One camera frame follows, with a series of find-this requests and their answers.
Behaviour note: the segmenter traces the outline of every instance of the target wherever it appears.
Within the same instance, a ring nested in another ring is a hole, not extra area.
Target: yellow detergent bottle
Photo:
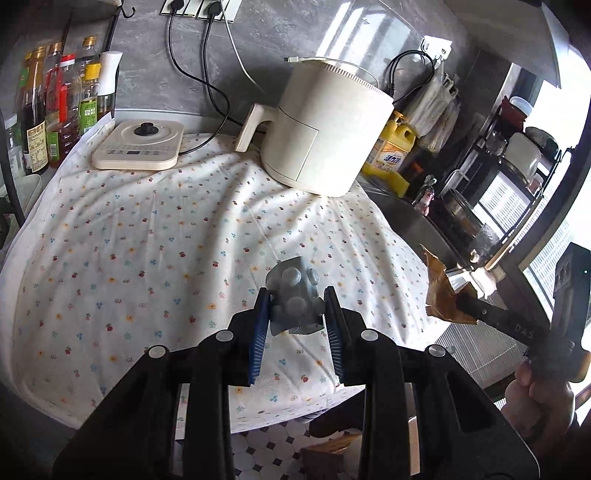
[[[386,180],[399,197],[406,193],[408,182],[397,170],[416,140],[412,129],[401,119],[402,114],[395,110],[361,168],[367,175]]]

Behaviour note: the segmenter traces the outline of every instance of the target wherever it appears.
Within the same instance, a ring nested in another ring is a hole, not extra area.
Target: small figurine
[[[267,274],[273,336],[285,330],[309,335],[324,328],[324,300],[318,296],[318,281],[318,273],[306,268],[302,257],[279,262]]]

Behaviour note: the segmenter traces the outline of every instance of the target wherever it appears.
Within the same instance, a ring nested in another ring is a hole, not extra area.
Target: floral tablecloth
[[[43,193],[0,275],[0,373],[39,410],[79,426],[155,344],[197,345],[251,308],[267,271],[302,255],[343,307],[399,345],[446,324],[425,314],[427,271],[367,195],[291,189],[223,135],[159,173],[95,170],[112,124],[85,137]],[[186,135],[183,149],[206,135]],[[326,332],[267,337],[251,388],[230,387],[232,430],[338,404]],[[186,395],[181,396],[178,436]]]

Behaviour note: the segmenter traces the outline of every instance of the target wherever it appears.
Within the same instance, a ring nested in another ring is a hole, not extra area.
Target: hook
[[[131,18],[135,15],[135,7],[131,7],[131,15],[128,15],[125,13],[125,10],[123,10],[123,0],[121,0],[121,13],[123,13],[124,18]]]

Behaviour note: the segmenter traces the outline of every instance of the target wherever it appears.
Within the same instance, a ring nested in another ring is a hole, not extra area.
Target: kettle handle
[[[245,152],[248,148],[248,145],[250,145],[252,137],[255,134],[255,130],[259,124],[267,121],[275,121],[276,118],[277,108],[261,105],[260,103],[255,103],[252,105],[251,111],[246,117],[246,121],[244,122],[242,130],[240,131],[240,135],[238,135],[236,148],[234,150],[237,152]]]

